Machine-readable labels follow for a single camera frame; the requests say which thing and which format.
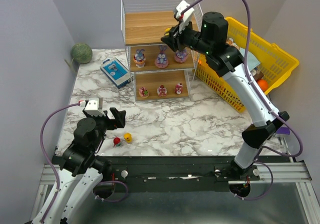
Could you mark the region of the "yellow duck toy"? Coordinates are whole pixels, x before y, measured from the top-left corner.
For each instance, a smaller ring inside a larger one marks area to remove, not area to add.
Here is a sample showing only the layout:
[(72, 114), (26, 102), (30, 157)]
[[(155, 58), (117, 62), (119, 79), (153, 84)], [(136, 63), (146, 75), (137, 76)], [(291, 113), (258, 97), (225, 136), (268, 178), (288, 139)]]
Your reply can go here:
[(123, 136), (124, 140), (127, 142), (127, 143), (131, 143), (132, 142), (132, 135), (130, 133), (125, 133), (124, 136)]

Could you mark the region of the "purple unicorn pink donut toy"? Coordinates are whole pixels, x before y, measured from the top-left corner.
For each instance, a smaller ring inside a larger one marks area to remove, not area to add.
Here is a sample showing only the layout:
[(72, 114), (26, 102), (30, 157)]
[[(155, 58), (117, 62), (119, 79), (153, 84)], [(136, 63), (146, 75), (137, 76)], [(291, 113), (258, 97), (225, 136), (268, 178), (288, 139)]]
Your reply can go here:
[(178, 63), (184, 63), (188, 58), (188, 52), (186, 49), (184, 49), (183, 51), (177, 51), (175, 53), (174, 59), (176, 62)]

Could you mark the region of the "red ball toy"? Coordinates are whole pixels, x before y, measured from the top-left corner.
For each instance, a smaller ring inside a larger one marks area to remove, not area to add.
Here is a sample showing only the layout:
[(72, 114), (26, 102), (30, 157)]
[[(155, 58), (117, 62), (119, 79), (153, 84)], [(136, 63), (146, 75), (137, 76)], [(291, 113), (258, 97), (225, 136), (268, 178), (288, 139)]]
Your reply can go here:
[(119, 137), (115, 137), (115, 138), (113, 139), (113, 146), (114, 146), (114, 147), (120, 146), (121, 143), (122, 143), (122, 140), (121, 140)]

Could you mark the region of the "purple bunny pink donut toy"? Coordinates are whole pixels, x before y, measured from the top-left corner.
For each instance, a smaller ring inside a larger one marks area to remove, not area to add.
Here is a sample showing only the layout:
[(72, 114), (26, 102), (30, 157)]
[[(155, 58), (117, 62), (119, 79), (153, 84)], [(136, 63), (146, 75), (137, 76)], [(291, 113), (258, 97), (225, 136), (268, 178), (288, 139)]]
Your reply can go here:
[(154, 63), (157, 68), (164, 69), (169, 64), (169, 60), (168, 60), (167, 55), (165, 53), (167, 46), (166, 45), (159, 45), (158, 47), (159, 47), (159, 54), (157, 55)]

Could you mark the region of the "purple bunny orange ring toy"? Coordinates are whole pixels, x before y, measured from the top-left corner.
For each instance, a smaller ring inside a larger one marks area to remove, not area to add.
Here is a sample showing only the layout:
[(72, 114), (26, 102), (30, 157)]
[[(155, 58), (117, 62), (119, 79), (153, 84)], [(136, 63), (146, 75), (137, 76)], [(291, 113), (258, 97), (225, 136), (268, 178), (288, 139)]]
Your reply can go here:
[(136, 53), (133, 57), (133, 61), (135, 62), (136, 67), (143, 68), (145, 66), (145, 55), (144, 55), (144, 49), (137, 49)]

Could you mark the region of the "pink bear strawberry tart toy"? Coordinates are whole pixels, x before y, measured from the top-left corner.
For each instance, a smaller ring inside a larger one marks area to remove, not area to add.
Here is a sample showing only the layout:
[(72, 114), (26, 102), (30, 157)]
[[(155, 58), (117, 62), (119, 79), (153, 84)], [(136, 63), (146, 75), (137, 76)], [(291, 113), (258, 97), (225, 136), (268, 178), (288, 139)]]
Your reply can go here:
[(149, 91), (145, 88), (145, 87), (141, 87), (138, 90), (139, 96), (143, 99), (148, 98), (149, 97)]

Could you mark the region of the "pink bear cake car toy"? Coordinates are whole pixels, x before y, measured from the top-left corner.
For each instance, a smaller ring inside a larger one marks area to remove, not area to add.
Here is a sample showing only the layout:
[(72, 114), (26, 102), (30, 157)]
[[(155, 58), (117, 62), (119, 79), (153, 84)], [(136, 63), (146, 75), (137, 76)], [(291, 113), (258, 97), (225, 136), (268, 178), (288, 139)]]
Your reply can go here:
[(167, 96), (167, 89), (164, 85), (161, 85), (157, 88), (157, 95), (158, 97), (166, 97)]

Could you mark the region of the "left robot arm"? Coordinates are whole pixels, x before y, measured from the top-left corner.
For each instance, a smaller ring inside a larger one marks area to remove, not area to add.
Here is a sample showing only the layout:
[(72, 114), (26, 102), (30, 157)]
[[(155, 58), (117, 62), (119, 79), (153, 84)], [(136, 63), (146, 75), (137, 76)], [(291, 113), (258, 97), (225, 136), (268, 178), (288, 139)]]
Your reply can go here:
[(81, 204), (103, 178), (115, 184), (111, 164), (99, 160), (96, 152), (106, 138), (106, 131), (124, 128), (126, 111), (110, 108), (107, 111), (83, 110), (85, 118), (78, 121), (73, 132), (74, 139), (64, 151), (59, 169), (53, 168), (56, 178), (42, 209), (32, 224), (70, 224)]

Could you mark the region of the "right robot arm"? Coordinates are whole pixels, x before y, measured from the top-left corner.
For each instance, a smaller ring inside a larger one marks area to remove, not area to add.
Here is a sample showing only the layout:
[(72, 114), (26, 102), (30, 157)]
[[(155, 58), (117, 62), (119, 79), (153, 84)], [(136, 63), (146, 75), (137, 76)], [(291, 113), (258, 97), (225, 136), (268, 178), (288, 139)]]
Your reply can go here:
[(231, 163), (233, 170), (244, 173), (289, 114), (274, 107), (245, 67), (240, 51), (227, 44), (228, 22), (222, 14), (205, 13), (200, 31), (193, 30), (191, 15), (176, 13), (174, 17), (178, 24), (165, 33), (162, 42), (172, 51), (188, 47), (203, 54), (208, 66), (237, 93), (250, 114), (252, 124), (243, 131), (243, 145)]

